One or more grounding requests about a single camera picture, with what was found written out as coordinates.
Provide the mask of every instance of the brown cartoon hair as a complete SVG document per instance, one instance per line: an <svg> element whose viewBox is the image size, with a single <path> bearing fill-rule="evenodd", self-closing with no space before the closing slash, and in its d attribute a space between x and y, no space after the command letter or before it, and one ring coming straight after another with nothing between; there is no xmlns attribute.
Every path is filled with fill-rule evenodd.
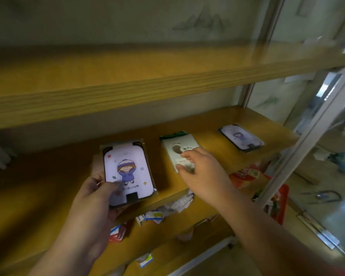
<svg viewBox="0 0 345 276"><path fill-rule="evenodd" d="M127 165L122 166L122 167L132 167L132 168L136 168L136 167L135 167L135 164L127 164Z"/></svg>

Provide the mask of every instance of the white card with cartoon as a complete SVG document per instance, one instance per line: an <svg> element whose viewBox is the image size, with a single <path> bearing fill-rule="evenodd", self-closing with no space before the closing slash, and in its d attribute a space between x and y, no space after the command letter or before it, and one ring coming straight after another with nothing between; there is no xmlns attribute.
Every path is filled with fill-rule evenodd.
<svg viewBox="0 0 345 276"><path fill-rule="evenodd" d="M104 165L106 181L121 182L110 196L111 206L152 195L154 187L142 147L133 143L116 145L104 154Z"/></svg>

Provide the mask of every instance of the cartoon face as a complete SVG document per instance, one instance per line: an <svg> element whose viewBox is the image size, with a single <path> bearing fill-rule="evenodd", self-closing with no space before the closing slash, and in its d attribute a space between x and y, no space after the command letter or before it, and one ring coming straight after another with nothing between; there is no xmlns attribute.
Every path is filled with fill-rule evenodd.
<svg viewBox="0 0 345 276"><path fill-rule="evenodd" d="M124 166L124 167L121 167L121 168L120 168L120 170L121 170L122 172L125 172L125 173L131 171L132 169L133 169L132 166Z"/></svg>

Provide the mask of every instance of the person's left hand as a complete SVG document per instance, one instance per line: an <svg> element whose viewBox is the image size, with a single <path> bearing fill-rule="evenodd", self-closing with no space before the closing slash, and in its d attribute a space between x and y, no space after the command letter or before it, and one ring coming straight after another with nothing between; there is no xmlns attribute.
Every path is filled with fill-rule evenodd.
<svg viewBox="0 0 345 276"><path fill-rule="evenodd" d="M106 249L110 230L122 211L109 209L109 197L118 186L105 182L103 174L88 177L74 198L56 243L93 263Z"/></svg>

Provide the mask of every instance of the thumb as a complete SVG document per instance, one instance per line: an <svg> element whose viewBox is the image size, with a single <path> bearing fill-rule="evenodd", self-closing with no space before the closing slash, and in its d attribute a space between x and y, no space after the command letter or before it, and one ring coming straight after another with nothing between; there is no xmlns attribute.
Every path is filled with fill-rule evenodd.
<svg viewBox="0 0 345 276"><path fill-rule="evenodd" d="M176 165L176 169L179 172L180 177L185 181L189 181L193 178L193 174L191 174L189 171L186 170L186 168L184 166L182 166L181 164L177 164Z"/></svg>
<svg viewBox="0 0 345 276"><path fill-rule="evenodd" d="M101 187L96 190L96 194L108 200L111 194L119 187L120 182L103 182Z"/></svg>

